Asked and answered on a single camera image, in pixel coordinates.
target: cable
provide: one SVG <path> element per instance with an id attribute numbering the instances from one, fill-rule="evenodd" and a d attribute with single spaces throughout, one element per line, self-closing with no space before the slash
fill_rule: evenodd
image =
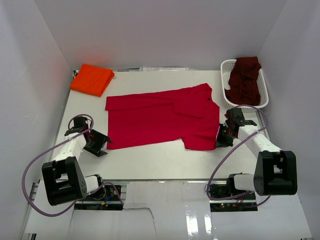
<path id="1" fill-rule="evenodd" d="M 104 194 L 103 194 L 102 197 L 100 197 L 99 199 L 96 199 L 96 198 L 94 198 L 94 197 L 92 197 L 92 198 L 93 198 L 94 200 L 97 200 L 97 201 L 103 199 L 103 198 L 107 195 L 107 190 L 106 190 L 105 188 L 103 188 L 103 190 L 104 190 Z"/>
<path id="2" fill-rule="evenodd" d="M 235 151 L 237 150 L 242 144 L 244 144 L 246 141 L 248 141 L 250 138 L 252 138 L 254 135 L 256 135 L 258 132 L 261 132 L 262 130 L 265 130 L 268 126 L 269 126 L 269 121 L 268 121 L 268 118 L 267 116 L 265 115 L 265 113 L 263 111 L 261 111 L 259 108 L 255 107 L 255 106 L 250 106 L 250 105 L 247 105 L 247 104 L 241 104 L 241 105 L 238 105 L 238 106 L 235 106 L 235 108 L 239 108 L 239 107 L 249 107 L 249 108 L 253 108 L 255 110 L 257 110 L 258 112 L 260 112 L 264 119 L 265 119 L 265 126 L 264 127 L 261 127 L 260 129 L 258 129 L 258 131 L 255 131 L 254 133 L 250 134 L 247 138 L 245 138 L 244 140 L 242 140 L 238 145 L 236 145 L 234 148 L 232 148 L 230 150 L 230 152 L 227 153 L 227 155 L 224 156 L 224 158 L 219 162 L 219 164 L 216 166 L 216 168 L 214 169 L 213 173 L 211 174 L 211 177 L 209 178 L 209 181 L 208 181 L 208 186 L 211 185 L 212 183 L 212 180 L 214 179 L 214 176 L 216 175 L 218 169 L 221 167 L 221 165 L 228 159 L 228 157 Z M 238 197 L 242 197 L 242 196 L 245 196 L 245 195 L 249 195 L 251 192 L 244 192 L 244 193 L 240 193 L 240 194 L 237 194 L 237 195 L 234 195 L 234 196 L 227 196 L 227 197 L 221 197 L 221 198 L 214 198 L 214 197 L 211 197 L 210 195 L 210 187 L 207 187 L 206 188 L 206 195 L 208 196 L 208 198 L 210 200 L 215 200 L 215 201 L 219 201 L 219 200 L 230 200 L 230 199 L 234 199 L 234 198 L 238 198 Z"/>
<path id="3" fill-rule="evenodd" d="M 238 203 L 238 201 L 237 201 L 237 202 L 235 203 L 235 205 L 236 205 L 236 206 L 241 205 L 241 204 L 244 202 L 244 200 L 245 200 L 245 196 L 242 196 L 240 202 Z"/>
<path id="4" fill-rule="evenodd" d="M 237 203 L 239 202 L 239 200 L 241 200 L 242 198 L 241 197 L 238 197 L 238 199 L 236 200 L 236 202 L 234 204 L 232 204 L 232 207 L 236 207 L 237 206 Z"/>
<path id="5" fill-rule="evenodd" d="M 91 194 L 95 194 L 100 188 L 102 188 L 102 187 L 105 186 L 105 185 L 111 185 L 111 186 L 113 187 L 113 189 L 115 190 L 115 192 L 116 192 L 116 194 L 117 194 L 117 196 L 118 196 L 118 198 L 119 198 L 120 203 L 121 203 L 122 206 L 123 206 L 123 205 L 124 205 L 124 202 L 123 202 L 122 199 L 121 199 L 121 196 L 120 196 L 120 194 L 119 194 L 119 192 L 118 192 L 118 189 L 117 189 L 116 186 L 115 186 L 112 182 L 110 182 L 110 181 L 106 181 L 106 182 L 102 183 L 96 190 L 90 192 L 89 194 L 90 194 L 90 195 L 91 195 Z"/>
<path id="6" fill-rule="evenodd" d="M 252 206 L 243 206 L 244 208 L 256 208 L 256 207 L 259 207 L 260 205 L 264 204 L 266 201 L 269 200 L 271 196 L 268 196 L 265 198 L 265 200 L 263 200 L 262 202 L 256 204 L 256 205 L 252 205 Z"/>
<path id="7" fill-rule="evenodd" d="M 23 192 L 23 195 L 24 195 L 26 201 L 29 203 L 29 205 L 30 205 L 35 211 L 37 211 L 39 214 L 44 215 L 44 216 L 46 216 L 46 217 L 57 217 L 57 216 L 60 216 L 60 215 L 64 214 L 64 213 L 67 212 L 70 208 L 72 208 L 77 201 L 74 201 L 74 202 L 71 203 L 71 205 L 68 206 L 65 210 L 63 210 L 63 211 L 61 211 L 61 212 L 58 212 L 58 213 L 50 214 L 50 213 L 47 213 L 47 212 L 42 211 L 41 209 L 39 209 L 39 208 L 32 202 L 32 200 L 30 199 L 30 197 L 29 197 L 29 195 L 28 195 L 28 193 L 27 193 L 27 189 L 26 189 L 26 175 L 27 175 L 27 172 L 28 172 L 29 168 L 31 167 L 31 165 L 32 165 L 35 161 L 37 161 L 39 158 L 41 158 L 41 157 L 44 156 L 45 154 L 51 152 L 52 150 L 60 147 L 61 145 L 65 144 L 65 143 L 67 143 L 67 142 L 69 142 L 69 141 L 71 141 L 72 139 L 75 139 L 75 138 L 81 136 L 82 134 L 87 133 L 88 131 L 90 131 L 90 130 L 94 127 L 94 119 L 93 119 L 90 115 L 88 115 L 88 114 L 79 114 L 79 115 L 74 116 L 74 117 L 69 121 L 69 123 L 68 123 L 68 129 L 69 129 L 69 130 L 70 130 L 70 123 L 72 122 L 72 120 L 73 120 L 74 118 L 77 118 L 77 117 L 80 117 L 80 116 L 85 116 L 85 117 L 90 118 L 90 121 L 91 121 L 90 127 L 89 127 L 88 129 L 86 129 L 86 130 L 78 133 L 77 135 L 75 135 L 75 136 L 73 136 L 73 137 L 70 137 L 69 139 L 64 140 L 64 141 L 58 143 L 57 145 L 55 145 L 55 146 L 53 146 L 53 147 L 45 150 L 44 152 L 40 153 L 38 156 L 36 156 L 34 159 L 32 159 L 32 160 L 29 162 L 29 164 L 26 166 L 26 168 L 25 168 L 25 170 L 24 170 L 24 172 L 23 172 L 23 174 L 22 174 L 21 187 L 22 187 L 22 192 Z M 118 193 L 118 190 L 117 190 L 116 186 L 115 186 L 113 183 L 111 183 L 111 182 L 106 182 L 106 183 L 100 185 L 95 191 L 91 192 L 90 194 L 95 193 L 96 191 L 98 191 L 100 188 L 102 188 L 104 185 L 107 185 L 107 184 L 110 184 L 110 185 L 113 186 L 113 188 L 115 189 L 115 191 L 116 191 L 117 194 L 118 194 L 118 197 L 119 197 L 119 199 L 120 199 L 121 204 L 124 205 L 123 202 L 122 202 L 122 200 L 121 200 L 121 198 L 120 198 L 120 194 Z"/>
<path id="8" fill-rule="evenodd" d="M 110 199 L 112 199 L 112 195 L 109 196 L 104 202 L 107 203 Z"/>

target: white table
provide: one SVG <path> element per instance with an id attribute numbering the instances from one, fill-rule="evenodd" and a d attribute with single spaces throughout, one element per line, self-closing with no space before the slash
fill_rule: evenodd
<path id="1" fill-rule="evenodd" d="M 108 112 L 105 111 L 107 96 L 136 93 L 159 92 L 192 87 L 208 83 L 212 87 L 212 100 L 220 106 L 220 121 L 223 122 L 224 99 L 220 71 L 158 71 L 158 72 L 117 72 L 102 97 L 71 91 L 62 119 L 57 143 L 64 139 L 69 120 L 78 114 L 89 114 L 94 118 L 94 129 L 108 133 Z M 246 113 L 246 119 L 259 124 L 256 113 Z M 219 161 L 230 151 L 218 148 L 213 151 L 194 151 L 184 148 L 181 140 L 136 146 L 118 150 L 108 150 L 108 155 L 100 158 L 84 151 L 79 165 L 84 176 L 100 174 L 106 180 L 204 180 L 208 179 Z M 232 173 L 254 173 L 256 158 L 245 146 L 237 149 L 222 165 L 216 178 L 226 178 Z M 264 197 L 257 196 L 257 202 Z M 93 226 L 103 222 L 114 225 L 114 217 L 120 218 L 125 212 L 76 210 L 72 221 L 77 226 Z M 311 233 L 298 195 L 273 196 L 255 212 L 212 212 L 212 225 L 219 240 L 231 239 L 279 239 L 299 240 L 310 238 Z M 132 233 L 132 224 L 121 224 L 121 232 Z M 137 225 L 138 239 L 142 232 Z M 37 239 L 48 239 L 37 235 Z"/>
<path id="2" fill-rule="evenodd" d="M 94 129 L 107 135 L 108 112 L 106 97 L 127 94 L 160 92 L 193 87 L 208 83 L 212 88 L 212 100 L 220 106 L 221 121 L 225 120 L 224 99 L 220 71 L 148 71 L 117 72 L 102 97 L 71 90 L 62 119 L 57 143 L 64 139 L 69 120 L 78 114 L 89 114 L 94 119 Z M 245 117 L 258 124 L 256 113 Z M 181 139 L 170 142 L 107 150 L 108 154 L 96 157 L 84 151 L 79 165 L 84 176 L 100 174 L 108 180 L 169 180 L 208 179 L 220 160 L 231 148 L 213 151 L 185 149 Z M 254 173 L 256 158 L 246 146 L 241 146 L 216 174 L 226 178 L 232 173 Z"/>

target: plastic basket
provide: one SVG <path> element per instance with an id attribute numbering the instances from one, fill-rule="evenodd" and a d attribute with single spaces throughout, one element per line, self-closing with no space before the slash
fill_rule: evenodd
<path id="1" fill-rule="evenodd" d="M 225 93 L 225 89 L 229 90 L 230 85 L 229 85 L 229 79 L 230 79 L 230 73 L 234 69 L 235 64 L 236 64 L 236 59 L 229 59 L 225 60 L 223 63 L 221 63 L 221 81 L 222 81 L 222 92 L 223 92 L 223 97 L 225 100 L 225 108 L 226 109 L 232 109 L 233 107 L 237 106 L 237 104 L 234 104 L 230 102 Z M 267 86 L 264 78 L 264 74 L 262 72 L 262 69 L 259 70 L 259 75 L 257 79 L 257 84 L 259 88 L 259 93 L 261 96 L 260 104 L 258 106 L 254 106 L 258 109 L 264 108 L 268 102 L 269 102 L 269 96 L 268 96 L 268 91 L 267 91 Z M 254 108 L 249 108 L 249 107 L 241 107 L 243 112 L 255 112 L 256 110 Z"/>

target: orange folded cloth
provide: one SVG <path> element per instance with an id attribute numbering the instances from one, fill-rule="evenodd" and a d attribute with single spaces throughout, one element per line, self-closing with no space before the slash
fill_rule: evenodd
<path id="1" fill-rule="evenodd" d="M 114 76 L 112 69 L 83 64 L 70 89 L 101 97 Z"/>

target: purple cable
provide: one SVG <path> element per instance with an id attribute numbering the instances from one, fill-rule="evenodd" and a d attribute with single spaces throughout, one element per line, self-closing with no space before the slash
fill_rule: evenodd
<path id="1" fill-rule="evenodd" d="M 111 185 L 113 187 L 113 189 L 115 190 L 115 192 L 120 200 L 120 203 L 122 204 L 122 206 L 124 206 L 124 202 L 121 200 L 120 194 L 119 194 L 116 186 L 110 181 L 106 181 L 106 182 L 102 183 L 96 190 L 91 191 L 90 194 L 95 194 L 99 189 L 101 189 L 105 185 Z"/>
<path id="2" fill-rule="evenodd" d="M 255 106 L 250 106 L 250 105 L 247 105 L 247 104 L 241 104 L 241 105 L 238 105 L 238 106 L 235 106 L 234 108 L 239 108 L 239 107 L 249 107 L 249 108 L 253 108 L 255 110 L 257 110 L 258 112 L 260 112 L 264 119 L 265 119 L 265 126 L 260 128 L 258 131 L 255 131 L 254 133 L 250 134 L 247 138 L 245 138 L 244 140 L 242 140 L 238 145 L 236 145 L 234 148 L 231 149 L 230 152 L 228 152 L 227 155 L 224 156 L 224 158 L 219 162 L 219 164 L 216 166 L 216 168 L 214 169 L 211 177 L 209 178 L 209 181 L 208 181 L 208 186 L 211 185 L 211 182 L 212 180 L 214 179 L 214 176 L 216 175 L 218 169 L 221 167 L 221 165 L 228 159 L 228 157 L 235 151 L 237 150 L 242 144 L 244 144 L 246 141 L 248 141 L 250 138 L 252 138 L 254 135 L 256 135 L 258 132 L 261 132 L 262 130 L 265 130 L 268 125 L 269 125 L 269 121 L 268 121 L 268 118 L 267 116 L 265 115 L 265 113 L 263 111 L 261 111 L 259 108 L 255 107 Z M 241 193 L 241 194 L 237 194 L 237 195 L 233 195 L 233 196 L 228 196 L 228 197 L 221 197 L 221 198 L 214 198 L 214 197 L 211 197 L 210 195 L 210 187 L 207 187 L 206 188 L 206 195 L 208 196 L 208 198 L 210 200 L 215 200 L 215 201 L 219 201 L 219 200 L 231 200 L 231 199 L 234 199 L 234 198 L 239 198 L 239 197 L 242 197 L 242 196 L 245 196 L 245 195 L 249 195 L 251 192 L 244 192 L 244 193 Z M 269 199 L 269 197 L 267 197 L 263 202 L 257 204 L 258 206 L 260 206 L 261 204 L 265 203 L 267 200 Z"/>
<path id="3" fill-rule="evenodd" d="M 256 207 L 259 207 L 260 205 L 264 204 L 266 201 L 269 200 L 271 196 L 268 196 L 265 198 L 265 200 L 263 200 L 262 202 L 256 204 L 256 205 L 252 205 L 252 206 L 242 206 L 243 208 L 256 208 Z"/>
<path id="4" fill-rule="evenodd" d="M 94 126 L 94 119 L 93 119 L 90 115 L 88 115 L 88 114 L 79 114 L 79 115 L 77 115 L 77 116 L 74 116 L 74 117 L 69 121 L 68 129 L 70 129 L 70 122 L 71 122 L 74 118 L 77 118 L 77 117 L 80 117 L 80 116 L 86 116 L 86 117 L 89 117 L 89 118 L 90 118 L 91 124 L 90 124 L 90 127 L 89 127 L 88 129 L 86 129 L 86 130 L 78 133 L 77 135 L 75 135 L 75 136 L 73 136 L 73 137 L 71 137 L 71 138 L 69 138 L 69 139 L 67 139 L 67 140 L 64 140 L 63 142 L 58 143 L 57 145 L 49 148 L 48 150 L 44 151 L 43 153 L 40 153 L 38 156 L 36 156 L 34 159 L 32 159 L 31 162 L 29 162 L 29 164 L 26 166 L 26 168 L 25 168 L 25 170 L 24 170 L 24 172 L 23 172 L 22 181 L 21 181 L 21 186 L 22 186 L 22 192 L 23 192 L 23 195 L 24 195 L 25 199 L 27 200 L 27 202 L 30 204 L 30 206 L 31 206 L 34 210 L 36 210 L 38 213 L 40 213 L 40 214 L 42 214 L 42 215 L 44 215 L 44 216 L 46 216 L 46 217 L 57 217 L 57 216 L 60 216 L 60 215 L 64 214 L 66 211 L 68 211 L 70 208 L 72 208 L 73 205 L 75 205 L 75 203 L 76 203 L 77 201 L 74 201 L 74 202 L 71 203 L 71 205 L 68 206 L 65 210 L 63 210 L 63 211 L 61 211 L 61 212 L 58 212 L 58 213 L 50 214 L 50 213 L 47 213 L 47 212 L 42 211 L 41 209 L 39 209 L 39 208 L 32 202 L 32 200 L 30 199 L 30 197 L 29 197 L 29 195 L 28 195 L 28 193 L 27 193 L 27 190 L 26 190 L 26 175 L 27 175 L 27 172 L 28 172 L 29 168 L 31 167 L 31 165 L 32 165 L 36 160 L 38 160 L 39 158 L 41 158 L 43 155 L 49 153 L 50 151 L 52 151 L 52 150 L 60 147 L 61 145 L 65 144 L 65 143 L 71 141 L 72 139 L 75 139 L 75 138 L 81 136 L 82 134 L 85 134 L 86 132 L 90 131 L 90 130 L 93 128 L 93 126 Z"/>

